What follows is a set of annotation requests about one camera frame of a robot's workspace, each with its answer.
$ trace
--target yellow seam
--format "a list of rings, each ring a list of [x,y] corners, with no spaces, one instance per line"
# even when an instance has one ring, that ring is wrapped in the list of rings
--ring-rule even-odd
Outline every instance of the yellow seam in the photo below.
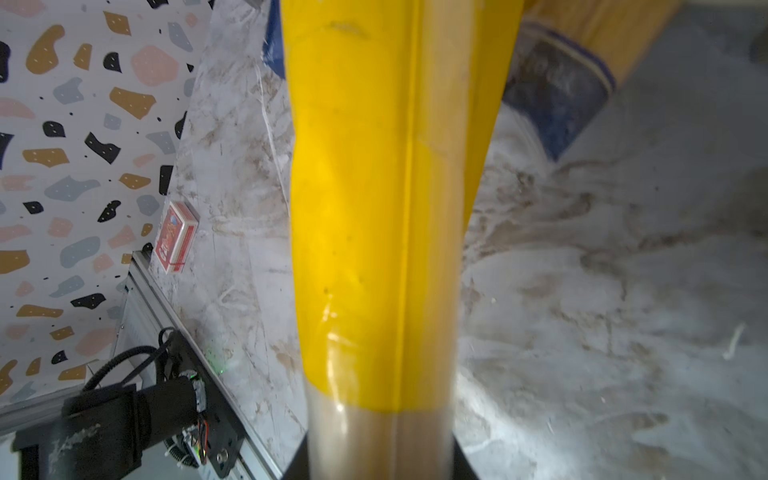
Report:
[[[413,2],[413,19],[411,24],[411,45],[410,45],[410,65],[409,65],[409,85],[408,85],[408,117],[406,126],[406,168],[405,190],[403,195],[403,215],[402,215],[402,256],[400,259],[400,292],[399,305],[397,312],[397,338],[395,347],[395,388],[392,392],[392,406],[395,412],[402,408],[402,364],[403,353],[405,350],[405,329],[406,329],[406,303],[408,296],[408,269],[410,258],[410,236],[411,236],[411,196],[413,181],[413,161],[415,156],[415,130],[416,130],[416,112],[420,105],[418,101],[419,91],[419,62],[421,54],[421,15],[423,1]]]

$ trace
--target marble surface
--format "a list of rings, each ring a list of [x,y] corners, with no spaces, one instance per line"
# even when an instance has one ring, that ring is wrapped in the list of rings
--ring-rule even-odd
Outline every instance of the marble surface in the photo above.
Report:
[[[768,475],[763,23],[681,12],[548,175],[502,108],[462,272],[455,431],[481,478]],[[216,3],[169,190],[200,231],[181,275],[152,268],[284,467],[306,403],[265,25]]]

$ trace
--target pink spot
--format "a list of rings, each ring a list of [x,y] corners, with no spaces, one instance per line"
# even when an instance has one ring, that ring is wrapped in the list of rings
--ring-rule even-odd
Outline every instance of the pink spot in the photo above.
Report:
[[[30,18],[45,10],[45,5],[40,0],[0,0],[0,8]]]
[[[75,346],[75,352],[82,356],[96,355],[114,340],[114,328],[96,329],[88,332]]]
[[[21,192],[30,191],[32,187],[27,182],[35,178],[35,175],[8,175],[0,180],[2,187],[6,190],[17,190]]]
[[[109,246],[112,248],[118,248],[127,245],[134,240],[136,240],[136,236],[131,231],[131,228],[126,225],[117,235],[107,240],[107,243],[109,243]]]
[[[113,266],[114,262],[106,253],[102,253],[94,259],[94,272],[100,273],[105,271],[110,266]]]
[[[24,235],[32,235],[32,230],[26,225],[14,225],[13,227],[0,227],[0,243],[13,240],[15,238],[23,237]]]
[[[18,323],[12,323],[5,327],[5,336],[12,340],[18,340],[24,336],[29,330],[29,325],[19,325]]]
[[[150,163],[152,160],[154,160],[154,154],[141,155],[140,157],[136,157],[134,159],[134,165],[137,167],[143,167],[144,165]]]
[[[20,101],[3,97],[0,98],[0,117],[35,118],[35,114]]]
[[[194,27],[195,25],[197,25],[197,17],[195,16],[194,13],[187,13],[187,16],[184,17],[184,20],[187,21],[187,25],[189,25],[190,27]]]
[[[48,235],[57,238],[69,237],[69,232],[72,231],[72,222],[66,218],[53,217],[51,220],[51,226],[48,227]]]
[[[139,50],[131,57],[131,65],[139,81],[148,87],[174,80],[179,73],[179,62],[154,45]]]
[[[16,289],[16,296],[27,296],[34,291],[35,288],[32,286],[32,284],[27,280],[24,280],[18,285],[18,288]]]

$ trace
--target black robotic component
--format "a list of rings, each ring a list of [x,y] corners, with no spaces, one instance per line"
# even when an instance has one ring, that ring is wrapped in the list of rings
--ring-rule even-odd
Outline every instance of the black robotic component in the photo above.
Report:
[[[158,344],[116,355],[65,403],[60,419],[17,432],[13,449],[22,453],[21,480],[119,480],[161,441],[175,460],[193,467],[197,460],[187,443],[194,444],[198,458],[227,477],[245,439],[243,424],[181,333],[164,329]],[[122,382],[95,389],[117,364],[140,354],[149,356]],[[137,391],[128,384],[153,362],[155,385]],[[309,478],[305,436],[282,480]],[[453,480],[477,480],[455,440]]]

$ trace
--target red box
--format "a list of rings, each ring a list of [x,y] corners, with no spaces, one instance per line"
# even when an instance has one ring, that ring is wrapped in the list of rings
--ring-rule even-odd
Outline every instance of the red box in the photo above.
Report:
[[[184,268],[195,232],[197,219],[190,209],[181,202],[170,202],[154,248],[165,273],[179,273]]]

